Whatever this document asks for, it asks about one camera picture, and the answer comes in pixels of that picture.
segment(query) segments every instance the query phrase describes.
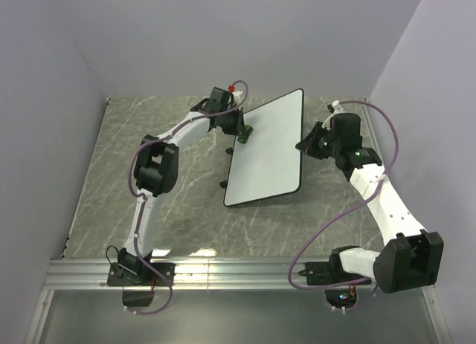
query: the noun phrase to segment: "marble table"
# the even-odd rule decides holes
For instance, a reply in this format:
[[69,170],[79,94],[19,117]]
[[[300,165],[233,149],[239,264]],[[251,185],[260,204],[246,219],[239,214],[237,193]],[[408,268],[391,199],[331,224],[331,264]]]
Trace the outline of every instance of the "marble table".
[[[133,151],[145,134],[160,134],[177,124],[203,97],[124,97],[111,99],[104,115],[89,172],[64,255],[103,258],[109,244],[122,247],[135,200],[126,186]],[[246,109],[271,98],[250,97]],[[305,97],[306,135],[328,116],[335,98]],[[360,106],[364,145],[373,146],[371,125]],[[227,178],[233,137],[220,130],[181,153],[178,182],[157,219],[156,247],[170,256],[293,256],[326,220],[360,200],[332,160],[303,158],[303,183],[292,195],[227,208],[219,182]],[[328,256],[331,249],[361,245],[383,248],[370,212],[356,211],[326,230],[305,256]]]

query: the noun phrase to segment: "metal frame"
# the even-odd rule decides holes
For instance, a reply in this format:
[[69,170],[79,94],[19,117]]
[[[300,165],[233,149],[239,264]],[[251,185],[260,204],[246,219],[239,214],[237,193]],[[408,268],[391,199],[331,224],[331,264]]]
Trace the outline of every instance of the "metal frame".
[[[362,107],[362,109],[365,122],[369,126],[373,148],[380,155],[370,115],[367,108]],[[220,259],[182,257],[154,258],[152,261],[176,263],[174,290],[294,290],[287,281],[288,266],[291,262],[289,258]],[[303,277],[299,277],[297,272],[303,268],[303,264],[306,261],[327,261],[327,258],[301,259],[294,271],[295,282],[300,285],[305,285],[306,280]],[[126,289],[106,286],[108,272],[109,263],[105,259],[52,260],[46,273],[43,289],[40,293],[38,305],[33,314],[25,343],[39,343],[54,291],[121,291]],[[150,287],[134,287],[134,290],[140,289],[150,291]],[[167,288],[156,288],[156,290],[166,291]],[[423,288],[422,290],[438,342],[442,344],[452,343],[434,286]]]

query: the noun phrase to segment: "marble floor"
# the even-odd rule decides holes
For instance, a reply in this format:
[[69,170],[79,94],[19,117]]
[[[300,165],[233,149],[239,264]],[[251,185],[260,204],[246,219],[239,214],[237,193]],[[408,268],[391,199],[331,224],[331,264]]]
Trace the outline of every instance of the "marble floor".
[[[135,200],[126,185],[133,151],[145,134],[165,132],[202,97],[124,97],[111,99],[101,126],[83,193],[65,250],[67,258],[103,258],[107,245],[122,247],[128,236]],[[271,98],[250,97],[246,109]],[[304,135],[328,116],[335,98],[305,97]],[[372,146],[360,106],[364,145]],[[181,153],[179,177],[157,219],[156,247],[170,256],[293,256],[326,220],[357,202],[359,194],[331,160],[303,158],[303,183],[292,195],[238,207],[223,206],[233,137],[211,131]],[[370,212],[354,212],[326,230],[305,255],[328,256],[332,248],[361,245],[383,248]]]

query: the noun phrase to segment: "white wall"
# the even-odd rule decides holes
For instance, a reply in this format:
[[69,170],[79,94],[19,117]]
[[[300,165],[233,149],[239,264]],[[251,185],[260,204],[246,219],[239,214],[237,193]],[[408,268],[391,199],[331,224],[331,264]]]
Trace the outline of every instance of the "white wall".
[[[422,0],[372,93],[401,140],[393,182],[445,242],[437,290],[455,343],[476,343],[476,0]],[[389,159],[393,141],[376,119]]]
[[103,97],[50,0],[0,0],[0,341],[22,343],[86,175]]
[[368,97],[420,0],[52,0],[102,91]]

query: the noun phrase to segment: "green object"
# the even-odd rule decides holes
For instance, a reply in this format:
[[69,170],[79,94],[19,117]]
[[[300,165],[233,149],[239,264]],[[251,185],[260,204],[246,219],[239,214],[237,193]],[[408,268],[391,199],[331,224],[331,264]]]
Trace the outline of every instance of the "green object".
[[253,132],[253,128],[250,125],[245,125],[245,130],[246,130],[246,136],[238,136],[238,142],[239,143],[247,143],[248,142],[248,137],[250,134]]

